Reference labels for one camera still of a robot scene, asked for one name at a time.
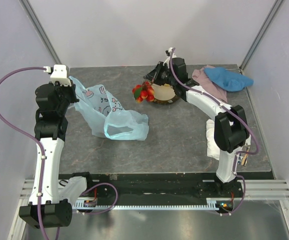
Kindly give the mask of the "red lychee bunch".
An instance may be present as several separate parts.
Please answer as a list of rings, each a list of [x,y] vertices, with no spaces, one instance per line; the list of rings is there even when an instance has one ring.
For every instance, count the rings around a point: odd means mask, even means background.
[[[143,100],[147,102],[153,102],[155,100],[155,90],[152,87],[152,83],[145,80],[142,84],[136,85],[132,89],[133,97],[137,103],[141,103]]]

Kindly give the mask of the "light blue plastic bag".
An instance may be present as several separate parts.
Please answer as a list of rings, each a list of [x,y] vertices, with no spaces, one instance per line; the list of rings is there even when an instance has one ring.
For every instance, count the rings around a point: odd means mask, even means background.
[[[144,141],[149,133],[149,118],[134,110],[126,110],[102,84],[85,87],[70,76],[79,102],[73,106],[92,135],[116,141]]]

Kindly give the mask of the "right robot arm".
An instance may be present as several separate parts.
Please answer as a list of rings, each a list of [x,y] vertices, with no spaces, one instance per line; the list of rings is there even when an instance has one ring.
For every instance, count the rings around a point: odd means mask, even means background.
[[[220,149],[216,170],[214,193],[225,197],[232,190],[230,184],[236,178],[237,158],[243,146],[250,140],[244,109],[226,104],[208,93],[197,81],[189,78],[185,60],[175,57],[172,66],[160,61],[143,78],[150,84],[170,85],[176,96],[203,111],[214,121],[213,138]]]

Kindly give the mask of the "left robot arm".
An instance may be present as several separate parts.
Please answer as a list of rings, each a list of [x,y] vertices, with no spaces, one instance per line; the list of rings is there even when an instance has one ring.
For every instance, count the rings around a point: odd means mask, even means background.
[[[75,89],[73,83],[63,86],[49,82],[35,90],[36,169],[28,205],[20,207],[19,217],[36,229],[67,227],[77,199],[92,195],[95,189],[89,172],[72,173],[65,187],[59,188],[60,158],[68,127],[65,115],[70,104],[79,101]]]

